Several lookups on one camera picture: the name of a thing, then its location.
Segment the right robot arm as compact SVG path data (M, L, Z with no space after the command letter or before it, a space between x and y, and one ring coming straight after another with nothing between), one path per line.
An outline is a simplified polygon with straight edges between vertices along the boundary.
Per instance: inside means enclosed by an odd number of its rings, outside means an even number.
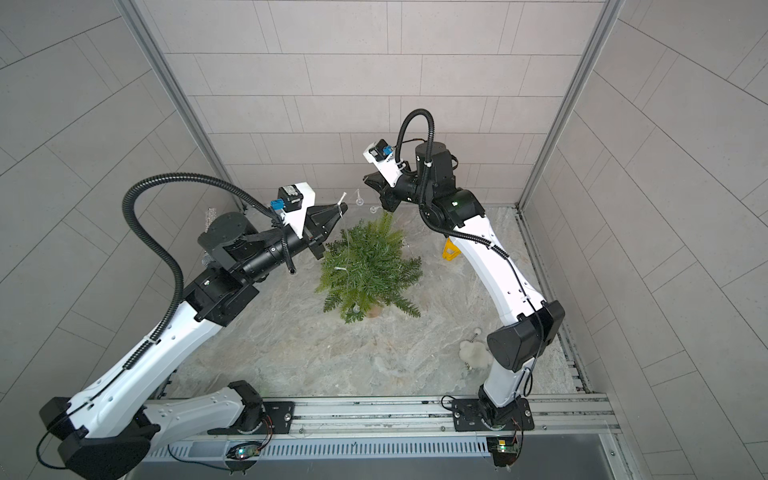
M370 144L363 156L376 168L364 182L379 194L382 207L393 212L402 202L417 205L424 223L467 258L499 314L501 327L486 339L493 357L489 376L469 407L454 406L455 416L489 430L532 429L525 418L525 398L536 361L556 336L564 308L545 300L525 279L502 248L480 201L457 187L457 161L443 143L419 144L416 169L398 161L395 147L385 140Z

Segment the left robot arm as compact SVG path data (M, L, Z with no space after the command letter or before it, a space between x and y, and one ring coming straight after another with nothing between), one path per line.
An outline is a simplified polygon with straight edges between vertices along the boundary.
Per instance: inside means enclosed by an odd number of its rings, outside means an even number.
M257 296L256 283L282 264L284 251L309 249L318 255L347 210L339 203L288 213L287 220L300 221L301 235L292 227L259 232L239 212L217 217L198 238L213 260L184 288L172 317L83 391L55 397L41 408L48 433L60 441L63 469L84 479L119 479L153 451L195 434L271 436L273 419L244 380L195 398L168 403L149 398Z

